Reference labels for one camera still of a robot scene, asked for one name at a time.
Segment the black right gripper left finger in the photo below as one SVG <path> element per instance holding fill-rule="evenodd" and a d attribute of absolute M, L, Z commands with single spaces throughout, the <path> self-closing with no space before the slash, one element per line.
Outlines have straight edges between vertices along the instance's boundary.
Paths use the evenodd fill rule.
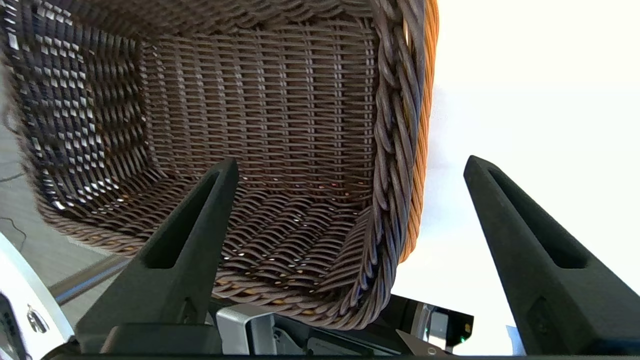
<path fill-rule="evenodd" d="M 205 318 L 238 181 L 234 159 L 205 173 L 78 321 L 80 346 L 220 346 Z"/>

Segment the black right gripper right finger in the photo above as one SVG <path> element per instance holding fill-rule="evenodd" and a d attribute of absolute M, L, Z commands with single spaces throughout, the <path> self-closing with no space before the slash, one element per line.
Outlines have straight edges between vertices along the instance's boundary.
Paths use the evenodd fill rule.
<path fill-rule="evenodd" d="M 463 177 L 525 352 L 638 356 L 638 294 L 498 166 Z"/>

